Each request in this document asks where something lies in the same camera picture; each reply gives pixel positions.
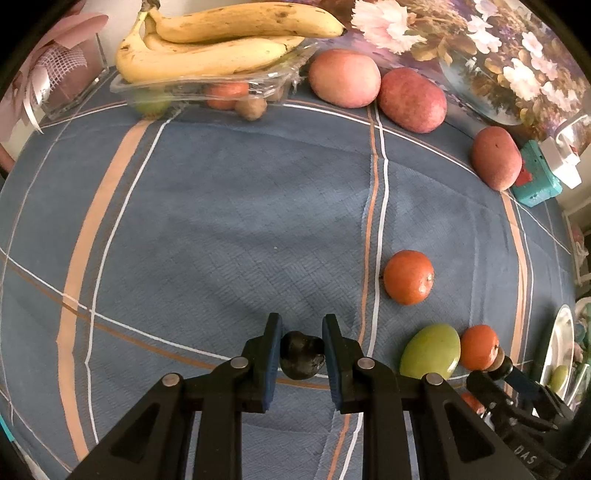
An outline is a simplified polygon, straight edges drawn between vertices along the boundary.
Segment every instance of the banana bunch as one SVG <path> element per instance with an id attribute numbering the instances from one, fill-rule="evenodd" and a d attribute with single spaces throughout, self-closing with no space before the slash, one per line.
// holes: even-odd
<path id="1" fill-rule="evenodd" d="M 142 1 L 117 49 L 115 65 L 130 83 L 255 72 L 305 37 L 331 38 L 345 32 L 330 13 L 302 4 L 240 4 L 175 18 L 163 17 L 159 6 L 158 0 Z"/>

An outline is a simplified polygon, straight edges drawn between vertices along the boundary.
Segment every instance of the teal box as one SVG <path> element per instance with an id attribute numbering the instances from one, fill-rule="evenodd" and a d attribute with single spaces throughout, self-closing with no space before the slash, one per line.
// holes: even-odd
<path id="1" fill-rule="evenodd" d="M 511 187 L 518 202 L 533 207 L 562 192 L 560 180 L 550 171 L 538 142 L 528 141 L 521 149 L 521 158 L 523 169 Z"/>

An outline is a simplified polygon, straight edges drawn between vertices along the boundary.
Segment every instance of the green mango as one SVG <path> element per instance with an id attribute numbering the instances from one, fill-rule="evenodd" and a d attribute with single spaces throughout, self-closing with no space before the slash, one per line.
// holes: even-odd
<path id="1" fill-rule="evenodd" d="M 460 337 L 445 323 L 436 323 L 418 332 L 406 345 L 400 360 L 400 374 L 422 378 L 438 373 L 445 380 L 452 376 L 460 360 Z"/>
<path id="2" fill-rule="evenodd" d="M 548 387 L 554 393 L 558 393 L 564 387 L 566 379 L 569 377 L 569 368 L 566 365 L 557 366 L 552 372 Z"/>

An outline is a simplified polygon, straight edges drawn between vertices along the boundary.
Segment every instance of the white plate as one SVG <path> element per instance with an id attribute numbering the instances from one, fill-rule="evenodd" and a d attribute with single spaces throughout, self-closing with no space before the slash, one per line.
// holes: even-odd
<path id="1" fill-rule="evenodd" d="M 562 305 L 554 321 L 554 328 L 552 329 L 552 336 L 550 337 L 550 344 L 544 361 L 540 383 L 542 385 L 548 385 L 554 369 L 559 365 L 566 365 L 569 369 L 569 376 L 564 383 L 564 387 L 556 392 L 563 400 L 570 381 L 571 370 L 573 369 L 573 344 L 573 313 L 570 311 L 568 305 Z"/>

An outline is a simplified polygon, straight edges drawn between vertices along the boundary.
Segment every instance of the clear plastic fruit tray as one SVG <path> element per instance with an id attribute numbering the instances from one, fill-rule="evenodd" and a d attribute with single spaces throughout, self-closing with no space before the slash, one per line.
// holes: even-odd
<path id="1" fill-rule="evenodd" d="M 248 93 L 243 98 L 266 99 L 269 102 L 282 102 L 290 86 L 300 80 L 300 68 L 316 52 L 318 43 L 304 41 L 291 52 L 264 70 L 252 73 L 238 73 L 231 76 L 180 77 L 160 82 L 128 83 L 121 75 L 111 82 L 111 92 L 121 95 L 125 101 L 140 112 L 144 107 L 156 107 L 175 103 L 205 103 L 207 100 L 238 100 L 234 84 L 248 84 Z M 224 95 L 229 91 L 232 96 Z"/>

